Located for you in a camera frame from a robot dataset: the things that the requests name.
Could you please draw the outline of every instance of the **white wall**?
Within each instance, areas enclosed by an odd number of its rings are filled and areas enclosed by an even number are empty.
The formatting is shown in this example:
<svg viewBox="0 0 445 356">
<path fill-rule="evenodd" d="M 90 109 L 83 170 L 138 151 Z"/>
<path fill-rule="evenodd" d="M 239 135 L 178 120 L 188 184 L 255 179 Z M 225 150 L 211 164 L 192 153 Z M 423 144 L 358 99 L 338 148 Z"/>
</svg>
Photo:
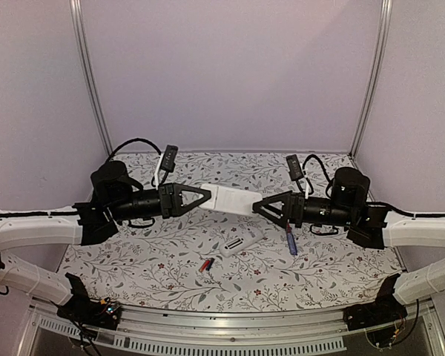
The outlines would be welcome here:
<svg viewBox="0 0 445 356">
<path fill-rule="evenodd" d="M 76 49 L 69 1 L 0 1 L 0 208 L 85 200 L 104 159 Z M 64 249 L 18 254 L 55 268 Z M 12 354 L 29 298 L 0 297 L 0 356 Z"/>
<path fill-rule="evenodd" d="M 445 0 L 394 1 L 358 163 L 377 200 L 445 211 Z M 445 256 L 432 248 L 401 253 L 409 269 Z M 445 292 L 434 303 L 445 331 Z"/>
<path fill-rule="evenodd" d="M 349 151 L 381 1 L 82 6 L 114 145 L 145 136 L 182 150 Z"/>
</svg>

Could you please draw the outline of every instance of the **white cable tie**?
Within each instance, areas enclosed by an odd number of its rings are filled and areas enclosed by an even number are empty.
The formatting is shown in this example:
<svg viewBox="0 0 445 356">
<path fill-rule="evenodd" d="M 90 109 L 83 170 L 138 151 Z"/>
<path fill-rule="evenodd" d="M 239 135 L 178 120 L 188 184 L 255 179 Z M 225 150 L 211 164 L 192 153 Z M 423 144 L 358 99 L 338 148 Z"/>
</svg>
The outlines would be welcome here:
<svg viewBox="0 0 445 356">
<path fill-rule="evenodd" d="M 38 276 L 38 279 L 37 279 L 35 285 L 32 287 L 32 289 L 30 289 L 30 290 L 27 292 L 27 295 L 30 295 L 31 293 L 33 293 L 33 291 L 36 289 L 36 287 L 38 286 L 39 282 L 41 281 L 41 276 L 39 275 L 39 268 L 38 268 L 37 265 L 34 265 L 34 266 L 35 266 L 35 268 L 36 268 L 36 275 Z"/>
<path fill-rule="evenodd" d="M 429 279 L 429 273 L 430 273 L 430 269 L 432 267 L 433 263 L 429 265 L 429 268 L 427 269 L 427 276 L 426 276 L 426 280 L 428 285 L 430 286 L 430 288 L 432 288 L 435 293 L 440 293 L 440 291 L 438 289 L 436 289 L 431 283 L 430 283 L 430 279 Z"/>
<path fill-rule="evenodd" d="M 163 161 L 163 154 L 160 154 L 160 158 L 158 159 L 158 163 L 156 164 L 155 173 L 154 173 L 155 189 L 158 189 L 158 186 L 159 186 L 158 173 L 160 172 L 160 166 L 162 165 L 162 161 Z"/>
<path fill-rule="evenodd" d="M 305 178 L 305 200 L 309 198 L 309 181 Z"/>
</svg>

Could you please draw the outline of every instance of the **black cable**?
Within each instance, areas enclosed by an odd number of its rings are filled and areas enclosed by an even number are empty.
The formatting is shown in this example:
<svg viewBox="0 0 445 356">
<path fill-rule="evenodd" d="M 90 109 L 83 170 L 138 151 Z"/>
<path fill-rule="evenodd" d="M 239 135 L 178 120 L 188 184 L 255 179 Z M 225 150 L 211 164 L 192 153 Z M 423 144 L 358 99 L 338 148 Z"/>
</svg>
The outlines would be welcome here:
<svg viewBox="0 0 445 356">
<path fill-rule="evenodd" d="M 85 347 L 82 348 L 82 351 L 88 356 L 93 356 Z"/>
<path fill-rule="evenodd" d="M 331 180 L 331 178 L 329 177 L 328 172 L 326 171 L 325 164 L 324 164 L 323 161 L 320 159 L 320 157 L 317 156 L 316 154 L 309 154 L 309 155 L 305 158 L 305 161 L 304 161 L 303 164 L 302 164 L 302 170 L 303 170 L 304 172 L 306 171 L 305 167 L 306 167 L 306 164 L 308 163 L 308 161 L 309 161 L 310 159 L 315 159 L 315 160 L 318 162 L 318 164 L 319 164 L 320 167 L 321 167 L 321 170 L 323 171 L 323 175 L 324 175 L 325 178 L 326 178 L 326 181 L 329 182 L 329 181 Z"/>
<path fill-rule="evenodd" d="M 128 220 L 128 225 L 127 226 L 129 228 L 142 228 L 142 229 L 144 229 L 144 228 L 151 228 L 153 225 L 155 225 L 155 219 L 152 217 L 151 218 L 151 222 L 149 224 L 147 224 L 147 225 L 135 225 L 135 224 L 133 224 L 131 222 L 131 220 Z"/>
<path fill-rule="evenodd" d="M 412 328 L 409 330 L 409 332 L 408 332 L 407 335 L 404 337 L 404 339 L 398 341 L 397 343 L 394 342 L 394 343 L 392 344 L 393 346 L 398 345 L 398 344 L 400 344 L 400 343 L 403 343 L 403 342 L 404 342 L 405 340 L 407 340 L 407 338 L 411 335 L 411 333 L 412 333 L 412 332 L 414 331 L 414 329 L 415 329 L 415 326 L 417 325 L 418 315 L 419 315 L 420 310 L 421 310 L 421 305 L 420 305 L 420 303 L 419 303 L 419 301 L 418 301 L 418 299 L 417 299 L 417 311 L 415 312 L 415 319 L 414 319 L 414 323 L 412 324 Z"/>
<path fill-rule="evenodd" d="M 10 290 L 7 286 L 5 286 L 5 291 L 0 291 L 0 295 L 8 295 L 10 293 Z"/>
<path fill-rule="evenodd" d="M 86 339 L 88 339 L 89 345 L 93 348 L 93 350 L 95 351 L 95 353 L 97 354 L 97 356 L 102 356 L 102 354 L 99 352 L 99 350 L 97 349 L 96 345 L 94 344 L 94 342 L 92 341 L 92 339 L 88 336 L 88 333 L 85 331 L 85 327 L 82 326 L 82 324 L 78 324 L 76 323 L 73 318 L 58 304 L 52 302 L 50 300 L 50 302 L 56 307 L 58 308 L 64 315 L 66 315 L 66 318 L 79 330 L 80 337 L 82 340 L 82 337 L 84 336 Z M 83 350 L 85 350 L 86 354 L 92 356 L 85 348 L 83 348 Z"/>
<path fill-rule="evenodd" d="M 300 181 L 299 181 L 299 180 L 296 180 L 295 182 L 297 183 L 297 187 L 298 187 L 298 190 L 300 191 L 300 193 L 303 193 L 304 190 L 303 190 L 302 185 L 300 184 Z"/>
<path fill-rule="evenodd" d="M 329 188 L 331 188 L 331 186 L 332 186 L 332 184 L 333 184 L 333 179 L 331 179 L 331 178 L 329 177 L 329 175 L 328 175 L 328 171 L 326 170 L 325 165 L 324 165 L 323 161 L 320 159 L 320 157 L 317 156 L 316 154 L 309 154 L 309 155 L 305 158 L 305 161 L 303 161 L 303 164 L 302 164 L 302 171 L 303 171 L 303 173 L 306 172 L 306 169 L 305 169 L 305 168 L 306 168 L 306 164 L 308 163 L 308 161 L 309 161 L 310 159 L 315 159 L 315 160 L 318 162 L 318 164 L 320 165 L 320 167 L 321 167 L 321 171 L 323 172 L 323 175 L 325 176 L 326 181 L 328 182 L 328 185 L 326 186 L 325 194 L 326 194 L 326 196 L 329 198 L 330 196 L 329 196 L 329 194 L 328 194 L 328 190 L 329 190 Z M 309 184 L 309 187 L 310 187 L 309 195 L 312 195 L 312 194 L 314 193 L 314 188 L 313 188 L 312 182 L 311 182 L 310 179 L 308 178 L 308 175 L 307 175 L 307 174 L 305 174 L 305 179 L 306 179 L 306 182 Z"/>
<path fill-rule="evenodd" d="M 332 186 L 333 186 L 333 179 L 330 180 L 330 181 L 328 182 L 328 185 L 327 185 L 326 188 L 325 188 L 325 195 L 326 195 L 328 198 L 331 198 L 331 197 L 332 197 L 332 194 L 331 194 L 331 193 L 328 193 L 329 189 L 330 189 Z"/>
<path fill-rule="evenodd" d="M 399 208 L 396 208 L 395 206 L 387 203 L 387 202 L 366 202 L 369 206 L 385 206 L 386 208 L 391 209 L 392 211 L 395 211 L 396 213 L 400 215 L 404 215 L 406 217 L 427 217 L 427 218 L 439 218 L 439 217 L 445 217 L 445 213 L 411 213 L 408 211 L 400 210 Z"/>
<path fill-rule="evenodd" d="M 338 235 L 340 232 L 340 229 L 337 228 L 336 226 L 332 226 L 332 230 L 328 231 L 328 232 L 318 232 L 313 230 L 313 228 L 316 227 L 315 224 L 311 224 L 310 225 L 310 232 L 313 235 L 317 235 L 317 236 L 334 236 L 334 235 Z"/>
<path fill-rule="evenodd" d="M 77 211 L 23 211 L 0 214 L 0 219 L 11 217 L 71 217 L 79 215 Z"/>
<path fill-rule="evenodd" d="M 168 178 L 168 173 L 169 172 L 165 172 L 165 174 L 163 174 L 162 181 L 159 183 L 159 185 L 162 185 L 162 184 L 165 183 L 166 179 Z M 150 184 L 151 184 L 152 187 L 155 188 L 155 177 L 151 178 Z"/>
<path fill-rule="evenodd" d="M 124 143 L 120 144 L 119 146 L 117 146 L 117 148 L 115 150 L 113 150 L 111 152 L 111 154 L 109 154 L 109 157 L 107 157 L 107 159 L 105 160 L 105 162 L 109 162 L 111 159 L 113 159 L 113 157 L 117 154 L 117 152 L 119 152 L 120 150 L 122 150 L 125 146 L 134 143 L 134 142 L 142 142 L 142 143 L 146 143 L 147 145 L 150 145 L 159 155 L 162 154 L 161 150 L 158 148 L 157 145 L 155 145 L 152 141 L 149 141 L 148 139 L 141 139 L 139 137 L 135 138 L 135 139 L 129 139 L 127 141 L 125 141 Z"/>
</svg>

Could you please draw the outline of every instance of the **floral tablecloth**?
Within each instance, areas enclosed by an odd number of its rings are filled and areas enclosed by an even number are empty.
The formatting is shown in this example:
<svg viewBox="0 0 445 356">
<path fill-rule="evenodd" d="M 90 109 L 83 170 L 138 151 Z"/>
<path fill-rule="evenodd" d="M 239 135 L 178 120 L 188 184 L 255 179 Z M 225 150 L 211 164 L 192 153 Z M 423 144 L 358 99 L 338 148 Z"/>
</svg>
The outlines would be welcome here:
<svg viewBox="0 0 445 356">
<path fill-rule="evenodd" d="M 168 182 L 216 183 L 259 191 L 264 196 L 296 190 L 286 154 L 178 154 Z M 299 160 L 305 159 L 299 154 Z M 320 155 L 329 174 L 350 166 L 346 155 Z M 122 154 L 132 177 L 145 187 L 156 166 L 154 154 Z M 316 195 L 326 181 L 316 162 L 307 165 Z M 219 244 L 247 226 L 264 234 L 260 243 L 224 258 Z M 284 231 L 261 218 L 195 209 L 180 218 L 156 219 L 152 228 L 126 226 L 106 243 L 70 246 L 61 272 L 79 275 L 93 297 L 162 309 L 207 312 L 273 312 L 325 308 L 372 299 L 382 279 L 401 270 L 391 249 L 366 250 L 346 234 L 318 237 L 305 224 L 295 229 L 298 255 L 291 256 Z M 198 272 L 209 257 L 210 271 Z"/>
</svg>

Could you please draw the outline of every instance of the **small cylinder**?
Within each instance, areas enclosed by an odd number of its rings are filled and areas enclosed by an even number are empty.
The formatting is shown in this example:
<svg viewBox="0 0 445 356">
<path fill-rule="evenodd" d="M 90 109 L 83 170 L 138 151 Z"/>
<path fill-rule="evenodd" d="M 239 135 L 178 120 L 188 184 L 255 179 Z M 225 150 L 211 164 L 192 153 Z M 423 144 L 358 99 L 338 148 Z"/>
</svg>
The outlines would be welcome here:
<svg viewBox="0 0 445 356">
<path fill-rule="evenodd" d="M 349 209 L 333 206 L 329 199 L 311 197 L 305 201 L 304 223 L 345 226 L 349 219 Z"/>
<path fill-rule="evenodd" d="M 162 214 L 158 190 L 135 191 L 131 198 L 111 208 L 116 221 L 149 219 Z"/>
</svg>

